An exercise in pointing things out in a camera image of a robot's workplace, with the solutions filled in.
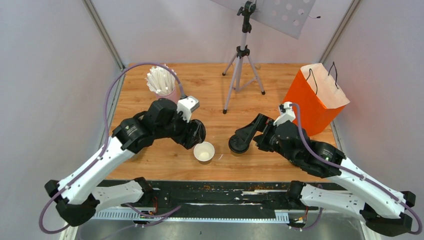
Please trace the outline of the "black plastic cup lid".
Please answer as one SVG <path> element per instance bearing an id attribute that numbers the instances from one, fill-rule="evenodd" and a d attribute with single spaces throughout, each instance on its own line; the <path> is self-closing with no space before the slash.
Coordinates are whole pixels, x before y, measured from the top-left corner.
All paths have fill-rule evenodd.
<path id="1" fill-rule="evenodd" d="M 239 137 L 238 135 L 234 134 L 232 135 L 228 140 L 228 147 L 229 149 L 249 149 L 250 145 L 248 143 L 245 143 L 245 141 Z"/>

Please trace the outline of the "orange paper bag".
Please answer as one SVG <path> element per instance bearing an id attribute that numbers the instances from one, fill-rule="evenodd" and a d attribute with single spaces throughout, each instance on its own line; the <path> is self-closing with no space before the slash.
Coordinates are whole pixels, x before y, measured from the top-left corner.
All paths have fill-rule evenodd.
<path id="1" fill-rule="evenodd" d="M 300 67 L 283 101 L 300 106 L 301 127 L 309 136 L 323 132 L 350 103 L 338 84 L 334 62 L 329 70 L 322 63 Z"/>

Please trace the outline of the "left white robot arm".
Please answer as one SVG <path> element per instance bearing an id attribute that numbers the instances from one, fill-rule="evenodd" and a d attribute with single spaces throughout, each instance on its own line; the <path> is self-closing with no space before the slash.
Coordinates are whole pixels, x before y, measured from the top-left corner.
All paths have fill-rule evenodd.
<path id="1" fill-rule="evenodd" d="M 148 110 L 124 119 L 98 152 L 75 172 L 45 184 L 60 217 L 77 227 L 104 209 L 129 203 L 149 206 L 154 198 L 153 188 L 143 177 L 109 187 L 101 187 L 100 183 L 155 140 L 168 138 L 187 150 L 202 143 L 206 138 L 205 125 L 192 119 L 199 106 L 193 96 L 178 102 L 160 98 L 153 101 Z"/>

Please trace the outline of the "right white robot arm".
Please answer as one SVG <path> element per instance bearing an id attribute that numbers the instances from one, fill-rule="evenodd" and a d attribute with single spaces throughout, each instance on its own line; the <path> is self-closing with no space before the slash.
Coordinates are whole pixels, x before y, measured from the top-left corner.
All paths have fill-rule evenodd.
<path id="1" fill-rule="evenodd" d="M 346 193 L 325 190 L 293 180 L 284 195 L 290 208 L 318 207 L 344 213 L 387 237 L 412 233 L 414 193 L 392 190 L 367 176 L 333 145 L 311 140 L 292 119 L 278 123 L 258 114 L 251 123 L 235 131 L 228 146 L 233 153 L 243 154 L 251 142 L 259 150 L 278 153 L 309 175 L 327 179 L 346 190 Z"/>

